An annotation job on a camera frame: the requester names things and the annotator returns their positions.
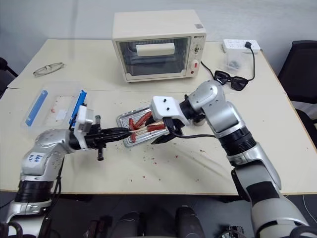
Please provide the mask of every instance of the black cable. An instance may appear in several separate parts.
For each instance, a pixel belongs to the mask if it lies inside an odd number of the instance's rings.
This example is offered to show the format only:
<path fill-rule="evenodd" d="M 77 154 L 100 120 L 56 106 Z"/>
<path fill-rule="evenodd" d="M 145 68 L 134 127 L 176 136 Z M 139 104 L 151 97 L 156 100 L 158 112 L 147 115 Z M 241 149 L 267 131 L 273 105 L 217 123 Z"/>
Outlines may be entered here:
<path fill-rule="evenodd" d="M 250 51 L 252 53 L 252 57 L 253 57 L 253 77 L 251 79 L 248 79 L 249 81 L 251 81 L 256 76 L 256 63 L 255 63 L 256 61 L 255 61 L 255 58 L 254 58 L 254 52 L 253 52 L 252 48 L 249 47 L 249 49 L 250 49 Z"/>
<path fill-rule="evenodd" d="M 71 120 L 71 123 L 69 124 L 69 130 L 73 127 L 73 124 L 76 122 L 77 113 L 75 114 L 74 118 Z"/>
<path fill-rule="evenodd" d="M 302 198 L 303 198 L 303 205 L 308 213 L 308 215 L 313 219 L 313 221 L 317 224 L 317 220 L 316 218 L 311 214 L 311 212 L 308 210 L 307 208 L 307 205 L 306 205 L 306 202 L 305 202 L 305 198 L 304 198 L 304 195 L 302 195 Z"/>
<path fill-rule="evenodd" d="M 15 228 L 17 238 L 23 238 L 23 230 L 22 230 L 22 227 L 20 226 L 20 224 L 18 224 L 16 222 L 8 222 L 8 226 L 12 226 Z"/>
<path fill-rule="evenodd" d="M 289 235 L 289 238 L 299 238 L 302 233 L 311 233 L 317 235 L 317 228 L 308 226 L 295 227 Z"/>
<path fill-rule="evenodd" d="M 12 202 L 13 200 L 14 200 L 14 199 L 12 199 L 11 201 L 8 201 L 6 204 L 2 205 L 2 206 L 0 207 L 0 210 L 1 210 L 3 207 L 5 207 L 5 206 L 9 205 L 9 204 L 10 204 L 10 202 Z"/>
<path fill-rule="evenodd" d="M 182 139 L 192 139 L 192 138 L 198 138 L 198 137 L 212 137 L 212 138 L 216 138 L 214 135 L 209 135 L 209 134 L 180 135 L 180 134 L 177 134 L 175 131 L 172 131 L 171 134 L 175 135 L 178 138 L 182 138 Z"/>
<path fill-rule="evenodd" d="M 58 175 L 56 177 L 56 184 L 55 184 L 55 188 L 54 188 L 54 192 L 52 194 L 52 204 L 51 206 L 49 207 L 49 210 L 46 214 L 45 217 L 48 217 L 48 215 L 50 214 L 50 212 L 52 211 L 52 209 L 55 207 L 55 205 L 57 204 L 58 200 L 59 200 L 59 197 L 61 195 L 61 171 L 63 169 L 63 165 L 64 165 L 64 158 L 61 162 L 61 166 L 60 166 L 60 169 L 58 171 Z"/>
<path fill-rule="evenodd" d="M 61 238 L 61 235 L 57 230 L 51 229 L 51 233 L 54 233 L 57 236 L 57 238 Z"/>
<path fill-rule="evenodd" d="M 202 61 L 200 61 L 200 63 L 202 63 L 202 66 L 205 67 L 205 69 L 207 69 L 209 71 L 209 73 L 211 74 L 212 76 L 212 79 L 214 80 L 214 75 L 212 73 L 212 70 L 210 68 L 208 68 Z"/>

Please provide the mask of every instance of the toaster oven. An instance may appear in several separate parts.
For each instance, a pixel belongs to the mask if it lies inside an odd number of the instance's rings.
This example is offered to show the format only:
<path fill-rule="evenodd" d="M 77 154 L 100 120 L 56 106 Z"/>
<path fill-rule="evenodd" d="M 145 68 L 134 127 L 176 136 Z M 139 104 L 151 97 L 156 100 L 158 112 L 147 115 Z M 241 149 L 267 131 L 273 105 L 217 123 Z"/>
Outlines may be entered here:
<path fill-rule="evenodd" d="M 205 40 L 194 10 L 114 15 L 112 42 L 127 82 L 196 76 Z"/>

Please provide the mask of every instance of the oven window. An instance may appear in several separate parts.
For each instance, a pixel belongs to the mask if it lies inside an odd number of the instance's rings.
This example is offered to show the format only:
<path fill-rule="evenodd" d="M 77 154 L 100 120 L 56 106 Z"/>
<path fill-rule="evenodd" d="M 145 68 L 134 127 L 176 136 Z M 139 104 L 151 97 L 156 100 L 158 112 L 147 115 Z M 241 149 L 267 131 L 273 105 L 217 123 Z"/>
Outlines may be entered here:
<path fill-rule="evenodd" d="M 120 42 L 125 72 L 132 76 L 180 73 L 187 66 L 189 37 Z"/>

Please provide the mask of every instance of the clear plastic container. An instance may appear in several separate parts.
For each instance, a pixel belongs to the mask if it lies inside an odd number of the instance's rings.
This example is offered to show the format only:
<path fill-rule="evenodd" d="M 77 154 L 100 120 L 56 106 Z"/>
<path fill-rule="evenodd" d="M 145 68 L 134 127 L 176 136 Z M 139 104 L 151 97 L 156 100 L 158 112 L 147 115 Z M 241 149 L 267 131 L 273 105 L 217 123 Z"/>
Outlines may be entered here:
<path fill-rule="evenodd" d="M 223 61 L 220 62 L 219 68 L 228 73 L 238 75 L 240 72 L 246 69 L 249 61 L 249 54 L 236 50 L 228 50 L 225 53 Z"/>
<path fill-rule="evenodd" d="M 21 122 L 21 128 L 37 136 L 48 129 L 67 129 L 82 87 L 78 82 L 45 84 Z"/>

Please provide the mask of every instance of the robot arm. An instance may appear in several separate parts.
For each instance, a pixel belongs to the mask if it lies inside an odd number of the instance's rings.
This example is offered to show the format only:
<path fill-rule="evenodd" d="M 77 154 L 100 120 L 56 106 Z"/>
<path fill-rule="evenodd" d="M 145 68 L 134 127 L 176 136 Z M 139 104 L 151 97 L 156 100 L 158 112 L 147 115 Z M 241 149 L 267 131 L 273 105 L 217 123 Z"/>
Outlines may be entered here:
<path fill-rule="evenodd" d="M 98 149 L 98 160 L 103 160 L 106 143 L 131 135 L 127 128 L 101 129 L 100 116 L 96 116 L 96 124 L 92 124 L 92 117 L 91 110 L 80 106 L 74 129 L 51 129 L 36 138 L 22 160 L 19 190 L 10 203 L 8 224 L 20 226 L 24 234 L 36 238 L 49 237 L 51 188 L 60 179 L 64 156 L 80 149 Z M 8 234 L 16 234 L 13 226 L 8 227 Z"/>
<path fill-rule="evenodd" d="M 234 166 L 231 174 L 239 195 L 252 203 L 256 237 L 288 237 L 298 225 L 308 226 L 297 207 L 280 193 L 278 173 L 236 108 L 225 100 L 221 85 L 206 81 L 185 95 L 182 103 L 171 97 L 154 97 L 151 110 L 154 120 L 163 119 L 174 135 L 181 132 L 177 125 L 168 124 L 175 119 L 182 126 L 207 121 Z"/>

